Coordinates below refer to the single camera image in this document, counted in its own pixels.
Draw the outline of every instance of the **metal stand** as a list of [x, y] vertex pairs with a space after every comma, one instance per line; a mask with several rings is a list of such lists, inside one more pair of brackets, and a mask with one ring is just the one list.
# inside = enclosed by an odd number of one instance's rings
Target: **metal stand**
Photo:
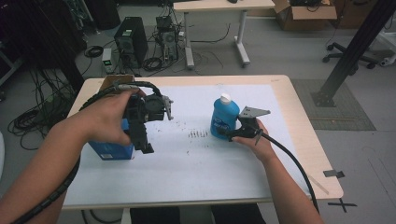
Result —
[[192, 49], [191, 49], [191, 41], [190, 41], [190, 27], [187, 24], [188, 21], [188, 17], [189, 17], [189, 13], [185, 12], [184, 13], [184, 32], [185, 32], [185, 36], [186, 36], [186, 63], [187, 63], [187, 67], [189, 69], [194, 68], [194, 58], [192, 57]]
[[242, 58], [242, 67], [247, 66], [250, 64], [250, 59], [248, 58], [248, 54], [245, 50], [244, 44], [242, 44], [242, 38], [244, 37], [244, 30], [245, 30], [245, 22], [247, 19], [247, 10], [243, 10], [241, 12], [241, 21], [239, 23], [239, 31], [238, 31], [238, 36], [235, 37], [235, 43], [236, 46], [238, 47], [239, 54], [241, 55]]
[[[242, 10], [239, 19], [239, 31], [238, 36], [235, 36], [235, 44], [238, 48], [239, 55], [242, 58], [242, 66], [245, 67], [250, 64], [250, 59], [248, 58], [248, 54], [245, 50], [244, 44], [242, 43], [242, 39], [244, 36], [245, 30], [245, 22], [247, 18], [248, 11]], [[194, 68], [194, 59], [192, 57], [192, 48], [191, 48], [191, 38], [190, 38], [190, 27], [188, 22], [190, 21], [189, 12], [184, 13], [184, 32], [185, 32], [185, 51], [186, 51], [186, 64], [189, 69]]]
[[378, 0], [373, 10], [367, 16], [361, 28], [353, 37], [349, 46], [346, 48], [343, 57], [338, 61], [332, 73], [320, 88], [319, 92], [312, 93], [312, 98], [316, 106], [334, 105], [334, 97], [341, 84], [349, 75], [364, 51], [375, 40], [396, 9], [394, 0]]

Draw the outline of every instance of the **blue bottle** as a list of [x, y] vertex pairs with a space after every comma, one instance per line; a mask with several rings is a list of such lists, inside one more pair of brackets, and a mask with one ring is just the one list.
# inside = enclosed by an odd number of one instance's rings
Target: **blue bottle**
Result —
[[214, 111], [210, 124], [210, 132], [217, 138], [227, 139], [218, 133], [218, 128], [225, 131], [235, 130], [236, 117], [239, 115], [239, 106], [231, 100], [231, 96], [223, 93], [214, 103]]

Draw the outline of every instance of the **white paper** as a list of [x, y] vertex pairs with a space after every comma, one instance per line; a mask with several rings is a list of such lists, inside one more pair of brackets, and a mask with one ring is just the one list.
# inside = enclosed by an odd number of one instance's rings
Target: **white paper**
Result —
[[[213, 104], [229, 93], [239, 105], [270, 110], [259, 117], [269, 134], [292, 154], [295, 149], [269, 85], [161, 87], [174, 101], [174, 119], [146, 123], [152, 154], [130, 161], [102, 161], [86, 145], [65, 206], [82, 204], [186, 203], [271, 197], [262, 164], [249, 148], [210, 133]], [[273, 146], [288, 172], [308, 192], [294, 162]]]

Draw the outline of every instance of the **wooden table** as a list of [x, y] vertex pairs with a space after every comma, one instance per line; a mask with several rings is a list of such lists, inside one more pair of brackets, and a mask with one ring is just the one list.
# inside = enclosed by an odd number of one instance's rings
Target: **wooden table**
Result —
[[[260, 86], [270, 88], [279, 107], [279, 111], [276, 113], [282, 115], [285, 123], [285, 130], [281, 132], [286, 132], [290, 136], [292, 142], [290, 147], [295, 148], [297, 157], [308, 174], [317, 198], [321, 200], [342, 197], [343, 190], [337, 178], [335, 176], [326, 177], [323, 174], [323, 171], [331, 170], [332, 167], [288, 77], [273, 75], [140, 77], [137, 80], [149, 81], [159, 87], [160, 90], [170, 91], [184, 88], [182, 90], [186, 92], [185, 97], [189, 97], [187, 92], [200, 90], [204, 86], [216, 86], [224, 90], [227, 90], [228, 87], [244, 86], [247, 91], [250, 86], [252, 88], [259, 88]], [[76, 113], [82, 104], [98, 91], [102, 82], [102, 78], [92, 78], [85, 81], [69, 116]], [[254, 102], [269, 100], [260, 92], [251, 97]], [[178, 110], [178, 107], [173, 105], [172, 109], [175, 111]], [[168, 151], [162, 150], [163, 147], [172, 144], [172, 142], [177, 142], [183, 136], [172, 135], [172, 139], [162, 138], [163, 129], [160, 130], [158, 125], [162, 125], [163, 128], [171, 125], [180, 126], [177, 117], [180, 116], [176, 116], [174, 123], [168, 120], [155, 121], [157, 123], [153, 123], [154, 126], [148, 128], [149, 141], [154, 141], [153, 139], [157, 137], [161, 140], [153, 144], [155, 150], [153, 154], [135, 154], [136, 158], [130, 161], [101, 161], [91, 148], [84, 148], [80, 169], [68, 190], [64, 209], [271, 202], [271, 194], [262, 165], [256, 162], [258, 160], [253, 155], [249, 154], [251, 153], [249, 150], [233, 148], [233, 146], [236, 146], [235, 143], [224, 143], [230, 144], [228, 145], [230, 146], [229, 149], [211, 148], [207, 142], [213, 142], [209, 138], [214, 137], [209, 133], [206, 139], [191, 139], [191, 141], [196, 141], [196, 146], [199, 146], [195, 149], [174, 146], [175, 149], [169, 147], [166, 149]], [[269, 132], [270, 135], [276, 134], [276, 128], [271, 126]], [[221, 171], [221, 167], [218, 171], [216, 163], [221, 163], [228, 169], [235, 169], [235, 171], [233, 170], [235, 177], [227, 179], [228, 177], [222, 177], [222, 174], [219, 174], [219, 179], [214, 178], [213, 174], [216, 172], [227, 172]], [[199, 172], [206, 167], [214, 168], [204, 173], [204, 175], [207, 175], [207, 180]], [[194, 185], [191, 182], [195, 179], [200, 182], [205, 181], [205, 183]], [[221, 181], [236, 187], [221, 189], [224, 188], [224, 183], [217, 185], [217, 182]]]
[[201, 0], [174, 3], [175, 11], [184, 13], [187, 67], [190, 69], [194, 67], [189, 27], [191, 16], [198, 14], [196, 22], [200, 22], [201, 24], [213, 24], [216, 22], [229, 23], [233, 22], [234, 19], [237, 18], [240, 23], [238, 36], [235, 37], [235, 43], [242, 58], [242, 66], [245, 67], [250, 64], [247, 52], [245, 51], [245, 47], [242, 43], [248, 10], [274, 8], [274, 6], [273, 1], [271, 0], [239, 0], [236, 4], [230, 3], [227, 0]]

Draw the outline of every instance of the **office chair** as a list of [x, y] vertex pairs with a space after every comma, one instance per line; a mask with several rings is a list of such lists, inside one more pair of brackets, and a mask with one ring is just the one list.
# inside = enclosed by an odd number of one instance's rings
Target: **office chair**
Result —
[[[330, 61], [330, 58], [341, 58], [341, 57], [343, 56], [344, 52], [346, 51], [346, 48], [345, 48], [345, 47], [343, 47], [343, 46], [341, 46], [341, 45], [339, 45], [339, 44], [337, 44], [337, 43], [335, 43], [335, 42], [333, 42], [332, 44], [330, 44], [329, 46], [327, 46], [327, 50], [333, 50], [334, 48], [340, 50], [341, 53], [331, 53], [331, 54], [328, 54], [326, 57], [324, 57], [324, 58], [322, 59], [322, 61], [323, 61], [324, 63], [328, 63], [328, 62]], [[375, 68], [375, 65], [378, 64], [378, 60], [373, 59], [373, 58], [369, 58], [369, 57], [366, 57], [366, 56], [361, 56], [361, 57], [359, 58], [359, 60], [368, 63], [368, 64], [366, 65], [366, 67], [367, 67], [368, 69], [373, 69], [373, 68]], [[355, 66], [353, 67], [352, 71], [350, 71], [350, 74], [349, 74], [349, 75], [350, 75], [350, 76], [354, 75], [354, 74], [356, 73], [356, 71], [358, 71], [358, 69], [359, 69], [359, 66], [358, 66], [358, 64], [356, 63]]]

